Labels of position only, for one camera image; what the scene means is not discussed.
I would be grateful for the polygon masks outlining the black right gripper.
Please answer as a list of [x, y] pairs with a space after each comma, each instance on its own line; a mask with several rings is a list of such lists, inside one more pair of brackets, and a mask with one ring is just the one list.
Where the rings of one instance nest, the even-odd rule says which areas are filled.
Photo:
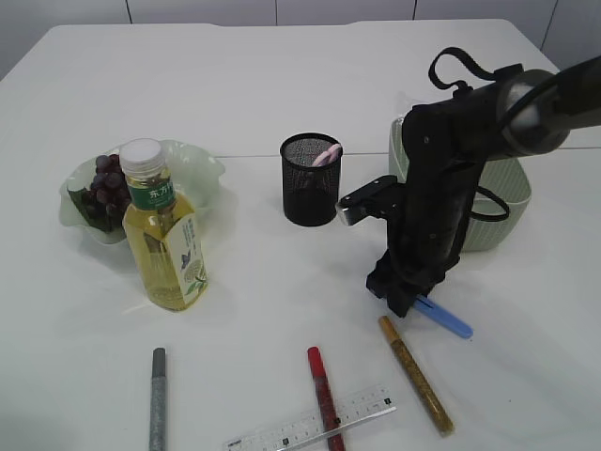
[[442, 282], [445, 274], [459, 262], [460, 256], [451, 257], [442, 270], [425, 284], [410, 282], [393, 265], [391, 252], [387, 250], [376, 267], [367, 275], [366, 288], [377, 298], [384, 299], [388, 308], [399, 318], [404, 318], [419, 295], [427, 296], [435, 285]]

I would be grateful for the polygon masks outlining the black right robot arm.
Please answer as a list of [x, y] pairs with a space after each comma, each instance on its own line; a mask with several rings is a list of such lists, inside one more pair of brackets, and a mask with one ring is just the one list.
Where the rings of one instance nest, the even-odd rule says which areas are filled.
[[453, 96], [408, 112], [405, 181], [372, 184], [363, 201], [368, 215], [387, 223], [386, 252], [366, 285], [399, 317], [458, 262], [486, 163], [547, 154], [571, 131], [600, 122], [598, 58], [550, 73], [519, 64], [488, 71], [460, 48], [446, 54], [485, 85], [445, 83], [429, 71]]

